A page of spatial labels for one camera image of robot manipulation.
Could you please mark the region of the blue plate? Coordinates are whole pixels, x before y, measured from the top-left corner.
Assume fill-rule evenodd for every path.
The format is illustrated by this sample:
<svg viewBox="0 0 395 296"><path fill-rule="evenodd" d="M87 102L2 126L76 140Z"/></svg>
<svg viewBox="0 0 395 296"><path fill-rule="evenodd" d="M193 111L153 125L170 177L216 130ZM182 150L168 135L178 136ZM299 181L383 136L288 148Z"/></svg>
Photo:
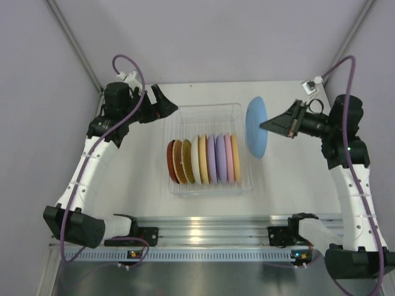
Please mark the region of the blue plate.
<svg viewBox="0 0 395 296"><path fill-rule="evenodd" d="M264 100L260 96L253 98L246 110L246 144L251 155L258 159L265 155L267 148L268 132L260 127L260 124L267 120Z"/></svg>

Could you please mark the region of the clear wire dish rack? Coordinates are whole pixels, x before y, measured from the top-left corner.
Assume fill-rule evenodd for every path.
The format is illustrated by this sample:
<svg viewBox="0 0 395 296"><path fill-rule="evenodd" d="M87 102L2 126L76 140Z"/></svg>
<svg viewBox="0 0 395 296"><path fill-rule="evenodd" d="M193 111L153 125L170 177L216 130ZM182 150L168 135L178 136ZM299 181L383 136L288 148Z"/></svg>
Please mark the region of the clear wire dish rack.
<svg viewBox="0 0 395 296"><path fill-rule="evenodd" d="M168 178L170 192L181 197L197 195L240 195L252 188L252 176L245 141L244 115L240 104L184 105L165 120L164 146L174 139L192 140L194 136L235 133L238 138L241 182L233 184L177 184Z"/></svg>

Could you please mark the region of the tan yellow plate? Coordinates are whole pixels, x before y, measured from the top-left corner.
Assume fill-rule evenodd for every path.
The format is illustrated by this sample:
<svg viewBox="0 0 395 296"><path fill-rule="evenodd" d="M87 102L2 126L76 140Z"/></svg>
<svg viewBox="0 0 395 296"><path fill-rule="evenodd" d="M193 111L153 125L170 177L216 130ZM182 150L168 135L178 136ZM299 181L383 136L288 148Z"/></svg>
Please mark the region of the tan yellow plate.
<svg viewBox="0 0 395 296"><path fill-rule="evenodd" d="M233 153L233 169L234 169L234 178L237 183L241 182L241 164L239 158L239 149L238 149L238 137L236 133L231 135L231 147Z"/></svg>

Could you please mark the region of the pink plate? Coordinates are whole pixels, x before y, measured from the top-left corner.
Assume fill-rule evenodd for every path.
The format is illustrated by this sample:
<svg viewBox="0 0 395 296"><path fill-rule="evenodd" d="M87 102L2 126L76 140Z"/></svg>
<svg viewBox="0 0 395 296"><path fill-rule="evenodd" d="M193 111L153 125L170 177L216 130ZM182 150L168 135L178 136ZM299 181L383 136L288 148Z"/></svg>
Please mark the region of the pink plate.
<svg viewBox="0 0 395 296"><path fill-rule="evenodd" d="M231 137L229 133L224 135L225 141L225 152L227 158L227 180L229 183L234 183L235 175L234 175L234 166L233 166L233 152L231 145Z"/></svg>

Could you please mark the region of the purple plate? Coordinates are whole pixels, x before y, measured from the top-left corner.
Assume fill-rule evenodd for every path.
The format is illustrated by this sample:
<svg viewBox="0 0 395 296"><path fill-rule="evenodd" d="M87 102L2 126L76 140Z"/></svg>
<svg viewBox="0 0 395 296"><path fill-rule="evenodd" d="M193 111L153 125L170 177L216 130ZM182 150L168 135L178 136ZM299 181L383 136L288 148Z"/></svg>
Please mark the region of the purple plate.
<svg viewBox="0 0 395 296"><path fill-rule="evenodd" d="M227 156L225 148L225 139L223 133L220 133L216 138L216 161L217 161L217 175L221 183L226 184L227 178Z"/></svg>

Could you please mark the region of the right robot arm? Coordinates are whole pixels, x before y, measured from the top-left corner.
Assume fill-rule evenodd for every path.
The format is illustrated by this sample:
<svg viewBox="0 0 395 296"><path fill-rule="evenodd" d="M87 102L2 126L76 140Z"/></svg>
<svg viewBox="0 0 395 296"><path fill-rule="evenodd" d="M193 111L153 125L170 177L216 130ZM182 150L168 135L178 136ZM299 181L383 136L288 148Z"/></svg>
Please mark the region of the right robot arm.
<svg viewBox="0 0 395 296"><path fill-rule="evenodd" d="M333 178L343 220L338 236L311 213L288 219L288 237L294 244L311 243L325 258L333 279L377 279L394 269L394 252L379 229L369 187L370 158L357 135L364 111L362 101L339 95L328 115L308 112L309 105L296 100L291 107L260 128L287 138L303 133L319 138Z"/></svg>

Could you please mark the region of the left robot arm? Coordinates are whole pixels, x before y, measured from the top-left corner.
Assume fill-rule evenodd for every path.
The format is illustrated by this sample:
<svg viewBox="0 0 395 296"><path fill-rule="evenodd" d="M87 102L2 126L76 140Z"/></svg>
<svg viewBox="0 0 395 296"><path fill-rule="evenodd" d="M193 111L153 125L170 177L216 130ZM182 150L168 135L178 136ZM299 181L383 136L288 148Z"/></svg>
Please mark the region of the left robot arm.
<svg viewBox="0 0 395 296"><path fill-rule="evenodd" d="M129 126L167 118L178 110L158 85L151 89L155 103L140 86L124 82L107 85L101 111L89 123L83 153L66 190L55 206L47 206L43 212L52 235L59 241L91 249L114 237L127 245L138 241L136 218L124 214L95 218L93 207L104 173Z"/></svg>

